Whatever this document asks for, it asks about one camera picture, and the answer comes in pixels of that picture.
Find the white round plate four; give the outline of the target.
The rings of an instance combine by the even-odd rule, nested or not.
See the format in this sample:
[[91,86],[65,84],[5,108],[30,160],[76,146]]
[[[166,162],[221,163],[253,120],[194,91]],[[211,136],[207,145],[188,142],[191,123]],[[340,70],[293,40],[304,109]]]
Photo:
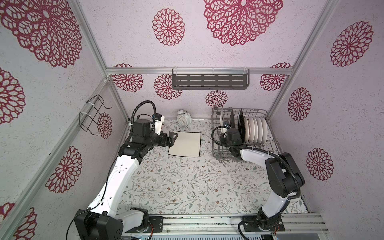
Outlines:
[[262,122],[262,128],[263,128],[263,134],[262,134],[262,144],[265,144],[267,142],[268,138],[268,124],[265,118],[261,118]]

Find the grey wall shelf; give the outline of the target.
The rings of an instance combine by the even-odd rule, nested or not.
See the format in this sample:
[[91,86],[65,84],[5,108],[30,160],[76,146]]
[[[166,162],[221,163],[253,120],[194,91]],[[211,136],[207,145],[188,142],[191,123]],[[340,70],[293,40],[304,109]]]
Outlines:
[[174,90],[246,90],[250,74],[184,74],[172,69],[171,83]]

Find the white round plate one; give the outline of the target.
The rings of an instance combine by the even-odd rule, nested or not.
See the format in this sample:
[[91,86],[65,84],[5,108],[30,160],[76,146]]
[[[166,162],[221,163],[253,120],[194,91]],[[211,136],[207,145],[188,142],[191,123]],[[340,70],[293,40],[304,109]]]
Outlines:
[[245,122],[245,143],[249,142],[249,134],[250,134],[250,127],[249,127],[249,122],[247,118],[244,118]]

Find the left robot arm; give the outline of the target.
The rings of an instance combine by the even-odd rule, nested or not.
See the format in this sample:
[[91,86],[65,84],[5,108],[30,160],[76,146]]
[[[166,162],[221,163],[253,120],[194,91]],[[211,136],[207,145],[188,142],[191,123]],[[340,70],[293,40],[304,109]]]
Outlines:
[[172,147],[178,134],[164,133],[165,118],[155,114],[154,120],[138,119],[132,124],[132,136],[124,142],[109,170],[106,183],[86,210],[78,210],[73,218],[82,240],[119,240],[128,231],[154,231],[148,211],[131,208],[118,215],[117,210],[125,185],[145,155],[153,147]]

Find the white round plate three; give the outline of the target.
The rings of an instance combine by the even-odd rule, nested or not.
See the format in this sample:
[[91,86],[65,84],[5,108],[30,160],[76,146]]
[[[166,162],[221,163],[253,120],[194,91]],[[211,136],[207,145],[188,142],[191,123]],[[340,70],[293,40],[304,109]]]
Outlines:
[[255,118],[255,142],[260,144],[262,142],[263,138],[263,127],[262,127],[262,121],[260,118]]

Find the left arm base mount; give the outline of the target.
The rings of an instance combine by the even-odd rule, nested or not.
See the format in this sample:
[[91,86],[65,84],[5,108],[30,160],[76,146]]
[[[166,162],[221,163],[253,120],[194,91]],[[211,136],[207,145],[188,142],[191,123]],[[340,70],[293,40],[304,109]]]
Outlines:
[[150,216],[145,209],[132,208],[120,216],[123,222],[123,233],[161,233],[164,217]]

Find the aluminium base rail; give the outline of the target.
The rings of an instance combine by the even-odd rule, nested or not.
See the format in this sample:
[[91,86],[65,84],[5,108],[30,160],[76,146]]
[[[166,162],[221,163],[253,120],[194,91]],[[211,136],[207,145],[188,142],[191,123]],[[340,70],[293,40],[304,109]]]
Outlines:
[[283,232],[245,232],[239,223],[243,216],[252,215],[150,215],[163,216],[161,233],[124,233],[127,235],[231,235],[231,234],[327,234],[329,230],[320,214],[281,214]]

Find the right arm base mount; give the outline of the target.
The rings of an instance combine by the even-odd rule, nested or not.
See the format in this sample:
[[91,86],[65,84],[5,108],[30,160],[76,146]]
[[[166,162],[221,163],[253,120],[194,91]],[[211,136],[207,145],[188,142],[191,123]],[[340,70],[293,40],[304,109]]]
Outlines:
[[286,230],[281,214],[270,218],[262,215],[243,216],[239,225],[244,227],[245,232],[283,232]]

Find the black square plate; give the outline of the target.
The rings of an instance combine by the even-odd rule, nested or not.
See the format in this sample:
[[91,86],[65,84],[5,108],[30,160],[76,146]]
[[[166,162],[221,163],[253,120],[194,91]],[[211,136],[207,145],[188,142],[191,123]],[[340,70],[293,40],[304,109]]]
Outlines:
[[244,118],[242,109],[240,109],[240,114],[239,114],[238,130],[241,135],[241,140],[243,144],[245,144],[246,143],[246,123],[245,123],[245,118]]
[[236,128],[235,114],[234,114],[234,110],[233,109],[231,109],[230,126],[231,126],[232,129]]

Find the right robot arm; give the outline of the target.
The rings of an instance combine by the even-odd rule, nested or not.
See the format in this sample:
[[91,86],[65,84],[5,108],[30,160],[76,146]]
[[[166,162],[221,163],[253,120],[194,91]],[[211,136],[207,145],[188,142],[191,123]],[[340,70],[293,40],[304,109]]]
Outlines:
[[291,200],[301,197],[301,187],[305,184],[305,179],[291,154],[277,155],[248,146],[242,141],[241,134],[236,128],[227,128],[218,145],[228,148],[232,156],[256,164],[267,171],[272,192],[259,211],[261,219],[277,218]]

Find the white alarm clock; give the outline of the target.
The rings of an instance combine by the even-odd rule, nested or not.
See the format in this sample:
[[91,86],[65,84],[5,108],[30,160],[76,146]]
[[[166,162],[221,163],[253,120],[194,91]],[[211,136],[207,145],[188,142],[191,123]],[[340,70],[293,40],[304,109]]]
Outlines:
[[177,121],[181,126],[186,127],[192,123],[192,117],[187,111],[180,109],[177,114]]

